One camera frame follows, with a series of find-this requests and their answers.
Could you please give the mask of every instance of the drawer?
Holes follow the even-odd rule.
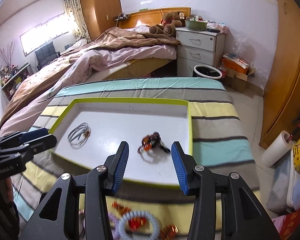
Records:
[[[186,59],[177,58],[177,76],[178,77],[192,77],[194,66],[200,65],[199,62]]]
[[[177,57],[198,61],[203,64],[214,65],[214,52],[198,49],[194,47],[188,47],[179,45]]]
[[[176,31],[176,38],[182,45],[215,51],[216,37],[201,33]]]

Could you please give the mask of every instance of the wooden headboard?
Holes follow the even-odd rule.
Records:
[[[181,11],[184,13],[185,17],[190,16],[190,7],[172,7],[172,8],[159,8],[153,10],[146,10],[141,12],[136,12],[130,14],[129,20],[124,20],[119,22],[119,27],[122,29],[134,28],[137,25],[156,25],[160,24],[162,19],[162,14],[171,11]]]

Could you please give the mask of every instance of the chair backrest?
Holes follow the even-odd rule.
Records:
[[[58,57],[53,46],[53,41],[36,50],[34,53],[37,56],[40,68],[50,64],[55,58]]]

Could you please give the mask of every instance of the brown blanket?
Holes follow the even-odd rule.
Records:
[[[180,42],[177,39],[165,34],[137,33],[112,27],[102,33],[95,41],[62,55],[62,57],[55,59],[38,73],[24,80],[3,113],[0,121],[0,129],[12,115],[50,89],[80,56],[88,50],[106,49],[114,51],[127,47],[177,46],[179,44]]]

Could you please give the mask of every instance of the window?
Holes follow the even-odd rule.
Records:
[[[69,18],[63,13],[33,27],[20,36],[23,52],[27,56],[44,43],[69,32],[70,25]]]

